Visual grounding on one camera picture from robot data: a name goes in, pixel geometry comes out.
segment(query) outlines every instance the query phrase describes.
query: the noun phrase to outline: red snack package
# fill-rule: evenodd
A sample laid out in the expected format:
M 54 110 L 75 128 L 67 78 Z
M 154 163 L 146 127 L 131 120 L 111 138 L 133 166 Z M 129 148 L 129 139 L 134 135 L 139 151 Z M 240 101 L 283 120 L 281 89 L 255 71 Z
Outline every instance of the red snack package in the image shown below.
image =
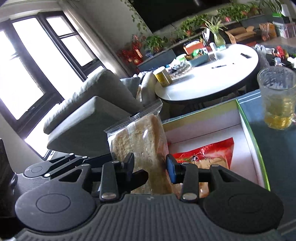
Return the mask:
M 212 143 L 195 150 L 173 154 L 177 162 L 190 162 L 198 166 L 198 168 L 209 169 L 212 164 L 219 164 L 227 169 L 230 168 L 232 154 L 234 148 L 233 138 L 224 141 Z M 199 183 L 200 198 L 209 194 L 208 183 Z M 176 188 L 177 192 L 181 192 L 181 186 Z
M 177 162 L 193 162 L 202 160 L 205 158 L 220 157 L 227 161 L 228 167 L 230 167 L 232 154 L 234 148 L 233 138 L 226 139 L 224 141 L 212 143 L 191 151 L 175 153 L 173 154 Z

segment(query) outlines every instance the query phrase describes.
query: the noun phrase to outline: plastic bag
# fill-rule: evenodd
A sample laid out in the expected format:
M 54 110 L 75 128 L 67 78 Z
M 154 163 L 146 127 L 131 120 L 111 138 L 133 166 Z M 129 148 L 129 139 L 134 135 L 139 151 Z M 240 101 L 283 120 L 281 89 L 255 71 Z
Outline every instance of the plastic bag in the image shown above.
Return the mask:
M 266 49 L 261 44 L 256 44 L 254 49 L 256 50 L 259 58 L 259 68 L 264 69 L 269 67 L 269 62 L 266 59 Z
M 105 130 L 113 159 L 123 161 L 124 157 L 132 152 L 135 156 L 133 171 L 143 169 L 149 174 L 146 184 L 132 193 L 172 193 L 165 169 L 168 145 L 158 116 L 162 105 L 161 100 L 157 100 L 148 105 L 141 113 Z
M 230 168 L 234 148 L 233 138 L 212 143 L 191 151 L 173 154 L 177 162 L 190 162 L 198 168 L 209 169 L 212 164 Z M 199 183 L 200 198 L 209 194 L 208 183 Z

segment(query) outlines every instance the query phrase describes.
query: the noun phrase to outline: television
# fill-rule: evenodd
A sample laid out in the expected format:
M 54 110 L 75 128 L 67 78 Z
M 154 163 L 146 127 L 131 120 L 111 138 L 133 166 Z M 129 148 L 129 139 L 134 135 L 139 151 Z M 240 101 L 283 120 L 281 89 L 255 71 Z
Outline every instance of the television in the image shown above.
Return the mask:
M 155 32 L 175 21 L 230 0 L 134 0 L 134 8 Z

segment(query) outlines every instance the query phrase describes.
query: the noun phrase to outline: glass vase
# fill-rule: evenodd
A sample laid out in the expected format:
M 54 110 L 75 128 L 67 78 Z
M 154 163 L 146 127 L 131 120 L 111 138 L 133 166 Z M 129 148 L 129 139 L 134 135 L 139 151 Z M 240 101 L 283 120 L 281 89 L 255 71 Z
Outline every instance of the glass vase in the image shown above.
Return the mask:
M 217 50 L 226 49 L 225 40 L 222 38 L 222 36 L 218 32 L 213 34 Z

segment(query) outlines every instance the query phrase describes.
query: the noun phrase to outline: plastic storage bin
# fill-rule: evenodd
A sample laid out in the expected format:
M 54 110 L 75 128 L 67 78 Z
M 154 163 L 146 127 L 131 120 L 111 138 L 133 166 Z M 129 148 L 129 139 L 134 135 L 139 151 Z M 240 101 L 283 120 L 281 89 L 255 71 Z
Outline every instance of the plastic storage bin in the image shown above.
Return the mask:
M 295 37 L 295 23 L 276 23 L 273 22 L 277 34 L 283 38 L 292 38 Z

